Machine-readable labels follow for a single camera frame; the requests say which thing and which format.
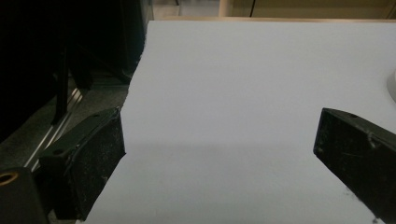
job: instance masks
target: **white table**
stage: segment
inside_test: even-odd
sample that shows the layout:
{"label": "white table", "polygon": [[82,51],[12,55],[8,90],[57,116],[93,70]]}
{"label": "white table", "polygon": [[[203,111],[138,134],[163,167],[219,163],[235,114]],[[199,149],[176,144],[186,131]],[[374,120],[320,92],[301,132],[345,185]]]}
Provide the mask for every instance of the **white table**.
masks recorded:
{"label": "white table", "polygon": [[86,223],[370,224],[313,145],[322,107],[396,131],[395,69],[395,23],[152,21]]}

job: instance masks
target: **white object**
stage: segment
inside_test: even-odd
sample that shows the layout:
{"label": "white object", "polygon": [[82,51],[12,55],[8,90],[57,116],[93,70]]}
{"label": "white object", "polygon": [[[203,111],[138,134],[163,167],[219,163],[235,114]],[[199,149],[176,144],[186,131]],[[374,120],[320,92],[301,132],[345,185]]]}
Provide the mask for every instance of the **white object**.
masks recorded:
{"label": "white object", "polygon": [[127,154],[86,223],[372,223],[313,145],[322,107],[396,130],[394,36],[393,23],[151,21],[121,110]]}

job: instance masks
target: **white sheet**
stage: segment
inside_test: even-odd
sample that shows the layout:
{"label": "white sheet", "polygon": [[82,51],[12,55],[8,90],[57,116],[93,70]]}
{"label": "white sheet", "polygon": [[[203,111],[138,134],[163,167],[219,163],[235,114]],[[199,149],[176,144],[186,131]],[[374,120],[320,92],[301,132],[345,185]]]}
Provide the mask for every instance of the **white sheet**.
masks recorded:
{"label": "white sheet", "polygon": [[121,110],[127,154],[86,223],[372,223],[313,145],[322,107],[396,131],[395,36],[392,23],[151,21]]}

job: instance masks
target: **screw hole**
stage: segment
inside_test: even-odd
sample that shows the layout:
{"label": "screw hole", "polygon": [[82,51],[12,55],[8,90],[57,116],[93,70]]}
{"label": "screw hole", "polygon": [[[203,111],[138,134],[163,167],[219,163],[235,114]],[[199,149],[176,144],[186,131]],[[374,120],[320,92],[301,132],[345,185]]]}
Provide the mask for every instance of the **screw hole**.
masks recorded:
{"label": "screw hole", "polygon": [[64,153],[63,149],[55,149],[52,151],[52,154],[54,154],[55,156],[60,155],[62,153]]}
{"label": "screw hole", "polygon": [[18,173],[4,173],[0,175],[0,186],[4,186],[6,184],[11,183],[18,177]]}

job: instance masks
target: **black object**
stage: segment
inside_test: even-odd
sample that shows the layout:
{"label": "black object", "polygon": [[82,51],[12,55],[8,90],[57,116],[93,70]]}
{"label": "black object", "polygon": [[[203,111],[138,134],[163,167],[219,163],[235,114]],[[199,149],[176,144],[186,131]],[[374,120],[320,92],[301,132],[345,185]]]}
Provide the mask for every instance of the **black object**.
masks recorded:
{"label": "black object", "polygon": [[0,223],[48,223],[37,186],[29,169],[0,172]]}
{"label": "black object", "polygon": [[[89,116],[40,154],[33,173],[0,171],[0,223],[47,223],[43,214],[47,218],[52,209],[58,219],[85,220],[124,155],[120,110]],[[2,185],[1,174],[9,173],[19,178]],[[24,192],[30,197],[23,198]],[[11,201],[16,205],[9,206]]]}
{"label": "black object", "polygon": [[396,222],[396,135],[345,111],[323,108],[316,156],[386,223]]}

